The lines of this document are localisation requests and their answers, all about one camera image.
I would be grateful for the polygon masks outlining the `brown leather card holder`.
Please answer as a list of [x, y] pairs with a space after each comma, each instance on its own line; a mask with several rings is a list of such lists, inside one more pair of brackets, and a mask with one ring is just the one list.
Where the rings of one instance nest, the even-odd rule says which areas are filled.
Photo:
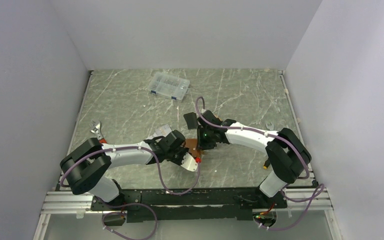
[[197, 138], [187, 138], [185, 140], [185, 147], [189, 148], [188, 152], [196, 159], [202, 159], [205, 151], [200, 147], [199, 140]]

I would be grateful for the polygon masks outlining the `silver credit card stack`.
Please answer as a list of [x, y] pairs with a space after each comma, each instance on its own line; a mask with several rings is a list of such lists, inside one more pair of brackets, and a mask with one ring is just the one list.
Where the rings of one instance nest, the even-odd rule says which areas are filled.
[[148, 136], [146, 139], [151, 140], [160, 136], [166, 137], [171, 132], [172, 132], [171, 127], [168, 124], [165, 124], [159, 128], [156, 128], [154, 133]]

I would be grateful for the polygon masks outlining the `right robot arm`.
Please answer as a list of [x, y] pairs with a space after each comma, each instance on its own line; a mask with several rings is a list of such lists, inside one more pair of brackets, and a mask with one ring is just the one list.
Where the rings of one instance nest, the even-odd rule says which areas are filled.
[[262, 180], [255, 194], [256, 203], [262, 208], [269, 207], [284, 187], [310, 176], [311, 154], [289, 128], [267, 131], [232, 119], [222, 121], [210, 110], [199, 113], [197, 121], [205, 130], [202, 137], [208, 143], [239, 145], [266, 153], [272, 172]]

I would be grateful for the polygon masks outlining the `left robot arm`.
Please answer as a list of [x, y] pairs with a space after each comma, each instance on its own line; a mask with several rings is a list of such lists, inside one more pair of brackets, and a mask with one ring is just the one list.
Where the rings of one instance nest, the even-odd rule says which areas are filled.
[[127, 165], [159, 165], [163, 161], [191, 172], [198, 170], [198, 163], [178, 130], [154, 135], [139, 143], [122, 145], [102, 143], [92, 137], [60, 162], [63, 172], [60, 183], [67, 182], [74, 195], [93, 194], [103, 200], [109, 209], [117, 210], [124, 203], [124, 194], [115, 180], [105, 177], [105, 172]]

